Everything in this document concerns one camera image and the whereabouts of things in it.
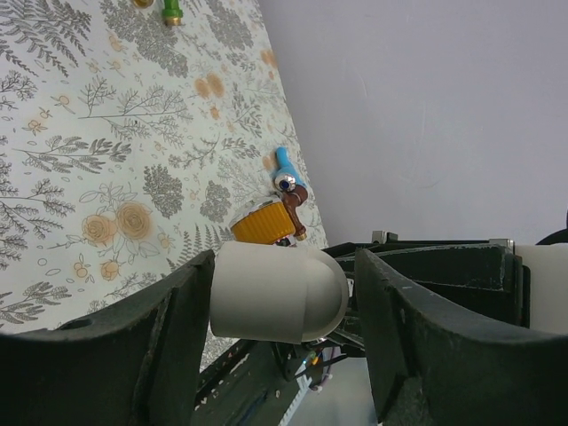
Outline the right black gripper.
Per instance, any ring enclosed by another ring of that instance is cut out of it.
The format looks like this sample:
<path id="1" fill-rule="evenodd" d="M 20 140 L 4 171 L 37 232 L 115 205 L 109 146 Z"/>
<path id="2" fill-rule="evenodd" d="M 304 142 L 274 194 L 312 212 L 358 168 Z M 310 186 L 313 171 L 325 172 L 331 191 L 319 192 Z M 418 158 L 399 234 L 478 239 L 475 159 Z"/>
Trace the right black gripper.
<path id="1" fill-rule="evenodd" d="M 397 272 L 476 313 L 530 327 L 530 270 L 510 239 L 401 240 L 374 231 L 370 242 L 346 242 L 327 249 L 354 277 L 357 249 L 378 255 Z"/>

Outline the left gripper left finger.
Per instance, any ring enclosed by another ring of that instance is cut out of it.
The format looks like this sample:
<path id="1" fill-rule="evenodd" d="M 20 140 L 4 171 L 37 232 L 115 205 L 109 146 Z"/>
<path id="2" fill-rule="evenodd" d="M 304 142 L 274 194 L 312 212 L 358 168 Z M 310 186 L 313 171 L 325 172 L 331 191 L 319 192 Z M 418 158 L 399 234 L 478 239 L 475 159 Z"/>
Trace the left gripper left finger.
<path id="1" fill-rule="evenodd" d="M 213 271 L 206 251 L 57 329 L 3 335 L 2 424 L 189 424 Z"/>

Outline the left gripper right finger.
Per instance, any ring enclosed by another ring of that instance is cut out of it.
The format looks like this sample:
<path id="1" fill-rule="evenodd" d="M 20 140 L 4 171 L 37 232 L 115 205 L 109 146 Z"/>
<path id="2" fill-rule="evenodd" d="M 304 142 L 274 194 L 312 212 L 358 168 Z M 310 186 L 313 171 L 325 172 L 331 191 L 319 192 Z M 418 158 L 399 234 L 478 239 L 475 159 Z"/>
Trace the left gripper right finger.
<path id="1" fill-rule="evenodd" d="M 455 304 L 356 253 L 359 321 L 385 425 L 564 425 L 567 339 Z"/>

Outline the white pipe elbow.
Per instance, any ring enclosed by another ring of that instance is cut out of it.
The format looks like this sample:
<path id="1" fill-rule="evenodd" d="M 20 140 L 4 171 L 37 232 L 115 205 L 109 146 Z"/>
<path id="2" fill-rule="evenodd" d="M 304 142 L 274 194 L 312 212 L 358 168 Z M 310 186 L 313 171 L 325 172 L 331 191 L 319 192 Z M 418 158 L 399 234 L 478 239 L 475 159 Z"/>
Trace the white pipe elbow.
<path id="1" fill-rule="evenodd" d="M 331 333 L 349 302 L 341 266 L 324 251 L 228 241 L 210 292 L 213 335 L 304 343 Z"/>

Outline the orange water faucet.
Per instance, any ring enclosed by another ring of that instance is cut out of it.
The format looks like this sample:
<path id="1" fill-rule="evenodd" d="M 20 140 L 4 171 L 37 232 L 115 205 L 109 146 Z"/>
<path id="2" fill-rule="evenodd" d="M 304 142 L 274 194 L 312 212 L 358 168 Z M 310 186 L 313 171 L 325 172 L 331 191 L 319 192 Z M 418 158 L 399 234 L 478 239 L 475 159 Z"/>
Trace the orange water faucet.
<path id="1" fill-rule="evenodd" d="M 276 244 L 296 232 L 284 203 L 277 195 L 246 202 L 235 213 L 229 228 L 239 242 L 267 245 Z"/>

